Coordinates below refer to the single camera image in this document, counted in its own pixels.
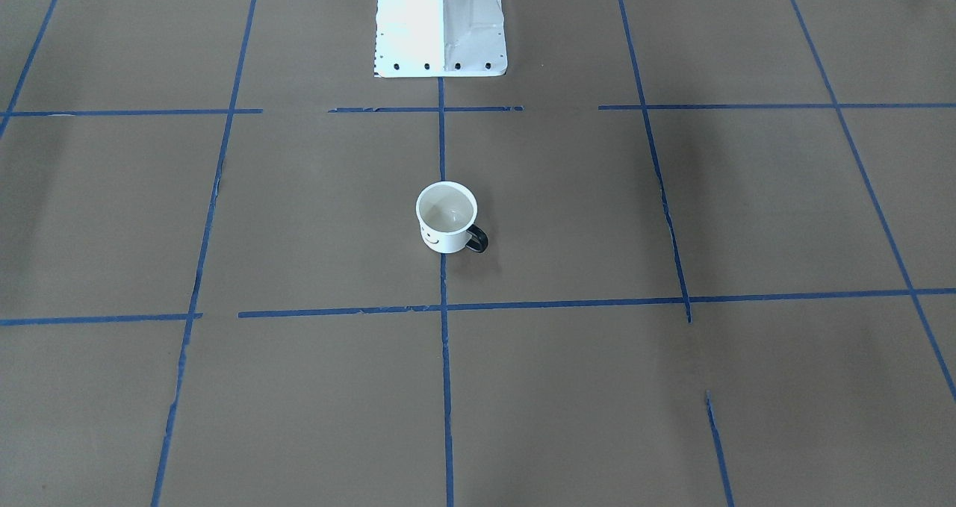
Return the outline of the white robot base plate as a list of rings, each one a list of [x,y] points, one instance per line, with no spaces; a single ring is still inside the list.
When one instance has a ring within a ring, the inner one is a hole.
[[[373,74],[484,78],[509,68],[502,0],[378,0]]]

